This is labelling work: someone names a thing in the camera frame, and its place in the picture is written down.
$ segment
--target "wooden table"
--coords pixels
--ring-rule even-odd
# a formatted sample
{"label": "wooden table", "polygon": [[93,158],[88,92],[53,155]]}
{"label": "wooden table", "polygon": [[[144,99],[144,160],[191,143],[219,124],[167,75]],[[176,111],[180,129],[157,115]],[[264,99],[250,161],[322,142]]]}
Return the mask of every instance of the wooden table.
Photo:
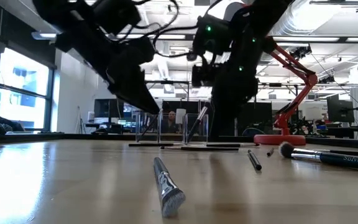
{"label": "wooden table", "polygon": [[[282,159],[278,151],[268,158],[271,147],[261,146],[252,147],[263,167],[256,172],[247,149],[187,152],[127,143],[0,146],[0,223],[358,223],[358,170]],[[187,196],[174,219],[161,217],[155,156]]]}

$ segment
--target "window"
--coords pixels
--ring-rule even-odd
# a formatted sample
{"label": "window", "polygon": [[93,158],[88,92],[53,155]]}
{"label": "window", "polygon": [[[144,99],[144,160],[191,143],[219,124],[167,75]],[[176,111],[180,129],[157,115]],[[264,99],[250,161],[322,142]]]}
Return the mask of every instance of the window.
{"label": "window", "polygon": [[11,49],[1,54],[0,83],[47,94],[49,68]]}
{"label": "window", "polygon": [[24,128],[43,128],[45,98],[0,89],[0,116]]}

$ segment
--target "person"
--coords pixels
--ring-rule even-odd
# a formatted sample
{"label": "person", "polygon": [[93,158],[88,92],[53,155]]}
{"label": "person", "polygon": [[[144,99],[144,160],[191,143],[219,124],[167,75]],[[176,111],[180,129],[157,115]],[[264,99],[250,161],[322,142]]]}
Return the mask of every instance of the person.
{"label": "person", "polygon": [[168,119],[164,119],[161,123],[161,133],[177,133],[178,125],[175,123],[176,113],[170,111]]}

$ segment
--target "brush bristles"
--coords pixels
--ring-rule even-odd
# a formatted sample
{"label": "brush bristles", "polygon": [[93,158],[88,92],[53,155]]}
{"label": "brush bristles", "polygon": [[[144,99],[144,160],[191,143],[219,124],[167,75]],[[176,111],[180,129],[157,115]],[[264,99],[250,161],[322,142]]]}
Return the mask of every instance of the brush bristles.
{"label": "brush bristles", "polygon": [[186,200],[185,193],[179,189],[172,190],[163,200],[161,212],[164,218],[172,217],[177,214],[180,205]]}
{"label": "brush bristles", "polygon": [[279,149],[278,151],[282,157],[289,158],[289,159],[292,158],[291,154],[294,150],[294,147],[290,143],[283,142],[283,143],[281,143],[281,145],[278,149]]}

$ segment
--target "lamp base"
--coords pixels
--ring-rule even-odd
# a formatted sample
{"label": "lamp base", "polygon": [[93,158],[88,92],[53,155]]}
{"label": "lamp base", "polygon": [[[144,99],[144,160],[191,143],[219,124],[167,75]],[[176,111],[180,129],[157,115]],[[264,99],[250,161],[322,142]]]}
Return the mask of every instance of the lamp base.
{"label": "lamp base", "polygon": [[280,145],[282,142],[289,142],[293,146],[306,145],[306,138],[297,135],[281,135],[281,134],[257,134],[254,136],[254,143]]}

